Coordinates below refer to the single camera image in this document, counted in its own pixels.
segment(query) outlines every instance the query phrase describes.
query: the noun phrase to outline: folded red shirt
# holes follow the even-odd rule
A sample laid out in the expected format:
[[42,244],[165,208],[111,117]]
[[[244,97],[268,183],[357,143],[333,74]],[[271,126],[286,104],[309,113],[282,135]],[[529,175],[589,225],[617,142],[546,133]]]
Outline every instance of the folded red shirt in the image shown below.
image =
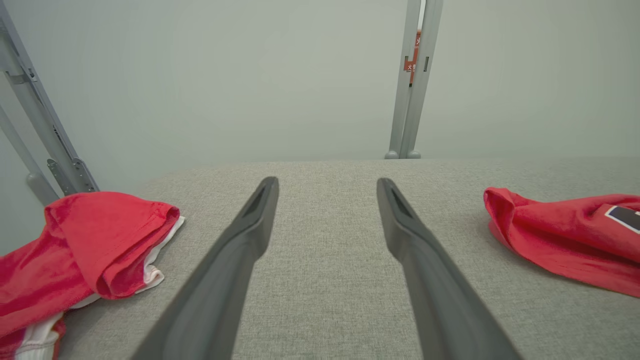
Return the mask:
[[175,206],[115,192],[67,196],[44,215],[38,239],[0,258],[0,359],[48,336],[30,325],[48,322],[57,343],[65,310],[155,286],[164,277],[149,264],[183,221]]
[[640,297],[639,196],[538,202],[488,188],[484,205],[493,235],[523,258],[554,274]]

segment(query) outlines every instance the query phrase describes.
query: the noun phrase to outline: metal frame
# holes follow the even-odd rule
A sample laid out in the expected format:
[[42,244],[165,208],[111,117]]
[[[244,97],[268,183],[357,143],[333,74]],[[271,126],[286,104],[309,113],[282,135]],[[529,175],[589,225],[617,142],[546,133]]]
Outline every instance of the metal frame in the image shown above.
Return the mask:
[[400,54],[400,71],[396,89],[396,107],[394,108],[394,121],[391,125],[391,142],[385,159],[398,159],[404,132],[404,120],[406,118],[407,105],[411,88],[411,70],[405,71],[406,61],[413,59],[415,50],[415,32],[418,28],[420,17],[420,0],[408,0],[406,4],[406,19],[404,21],[404,37],[402,53]]
[[[443,0],[426,0],[422,18],[422,33],[420,35],[420,44],[418,45],[418,61],[415,66],[416,71],[411,87],[409,87],[411,70],[404,70],[405,57],[402,58],[398,75],[394,120],[391,127],[391,142],[385,159],[419,159],[421,157],[420,152],[415,150],[415,139],[418,134],[422,106],[427,94],[429,73],[433,63],[438,28],[440,27],[442,5]],[[403,39],[403,54],[409,54],[406,59],[413,58],[413,42],[420,9],[419,2],[417,6],[418,10],[415,9],[415,3],[409,1],[407,4]],[[408,42],[411,44],[410,52],[406,51]]]
[[[52,172],[56,169],[54,176],[64,194],[98,191],[95,180],[77,155],[60,123],[3,0],[0,0],[0,70],[7,77],[29,121],[51,156],[48,167]],[[18,144],[14,148],[20,153],[22,150],[18,150],[19,143],[24,144],[19,137],[12,140],[12,144]]]
[[18,156],[20,156],[22,162],[27,166],[27,171],[29,171],[26,178],[27,185],[31,188],[31,191],[36,195],[42,206],[47,206],[58,200],[58,194],[56,194],[51,184],[47,181],[47,178],[44,177],[44,174],[40,171],[40,167],[38,167],[29,149],[27,149],[27,145],[24,145],[24,142],[20,138],[20,135],[18,135],[11,121],[9,121],[9,117],[4,112],[4,109],[2,109],[2,106],[0,106],[0,129],[4,132],[7,139],[9,139],[9,142],[15,149],[15,152],[18,153]]

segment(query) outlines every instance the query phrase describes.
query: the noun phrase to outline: metal bracket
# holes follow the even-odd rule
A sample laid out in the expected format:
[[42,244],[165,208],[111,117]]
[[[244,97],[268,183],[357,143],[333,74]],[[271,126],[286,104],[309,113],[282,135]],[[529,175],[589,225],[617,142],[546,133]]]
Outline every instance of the metal bracket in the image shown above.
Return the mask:
[[47,167],[53,174],[53,177],[56,178],[58,186],[60,186],[60,188],[62,189],[62,193],[64,193],[65,196],[75,193],[75,191],[73,191],[71,182],[69,181],[65,173],[58,168],[58,163],[55,160],[48,159]]
[[9,80],[16,85],[20,85],[20,84],[24,84],[24,83],[28,83],[29,79],[27,78],[27,75],[22,74],[22,75],[8,75]]
[[84,161],[80,160],[79,158],[74,158],[73,160],[76,172],[78,173],[80,179],[82,179],[82,184],[84,185],[82,191],[89,193],[98,191],[97,185],[95,184],[95,181],[93,181],[91,174],[87,170]]

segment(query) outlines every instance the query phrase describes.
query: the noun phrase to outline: printed logo on shirt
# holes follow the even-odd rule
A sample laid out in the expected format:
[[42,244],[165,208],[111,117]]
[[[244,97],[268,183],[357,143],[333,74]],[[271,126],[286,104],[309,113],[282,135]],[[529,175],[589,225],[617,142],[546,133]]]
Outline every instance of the printed logo on shirt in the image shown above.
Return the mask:
[[630,229],[636,234],[640,234],[640,211],[623,208],[621,206],[612,206],[605,216],[619,222],[622,226]]

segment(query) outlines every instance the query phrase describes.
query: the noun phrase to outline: gray fabric surface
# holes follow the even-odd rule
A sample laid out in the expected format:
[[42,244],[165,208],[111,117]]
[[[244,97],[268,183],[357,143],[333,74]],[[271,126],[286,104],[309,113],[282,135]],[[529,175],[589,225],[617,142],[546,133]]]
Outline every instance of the gray fabric surface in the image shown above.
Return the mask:
[[392,178],[526,359],[631,359],[640,299],[550,274],[490,234],[488,186],[540,201],[640,193],[639,158],[249,163],[170,174],[140,191],[178,206],[183,228],[156,265],[166,279],[66,316],[62,359],[130,356],[259,181],[280,178],[234,355],[421,356],[402,269],[388,253],[376,180]]

